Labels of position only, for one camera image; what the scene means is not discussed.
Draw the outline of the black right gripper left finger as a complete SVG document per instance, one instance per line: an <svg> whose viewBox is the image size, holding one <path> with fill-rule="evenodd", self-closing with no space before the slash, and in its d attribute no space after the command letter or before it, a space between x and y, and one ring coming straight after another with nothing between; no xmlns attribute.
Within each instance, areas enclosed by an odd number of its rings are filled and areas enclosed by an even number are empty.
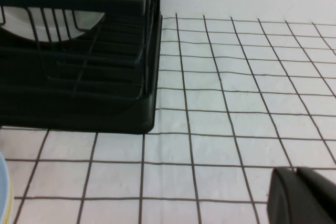
<svg viewBox="0 0 336 224"><path fill-rule="evenodd" d="M270 223L328 223L328 214L308 186L283 167L272 171L267 214Z"/></svg>

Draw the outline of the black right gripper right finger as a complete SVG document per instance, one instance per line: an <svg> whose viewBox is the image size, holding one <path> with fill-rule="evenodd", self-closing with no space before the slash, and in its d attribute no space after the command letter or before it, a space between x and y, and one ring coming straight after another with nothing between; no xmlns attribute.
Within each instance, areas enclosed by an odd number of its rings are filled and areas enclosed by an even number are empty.
<svg viewBox="0 0 336 224"><path fill-rule="evenodd" d="M335 184L308 167L299 167L296 173L308 186L319 205L335 222Z"/></svg>

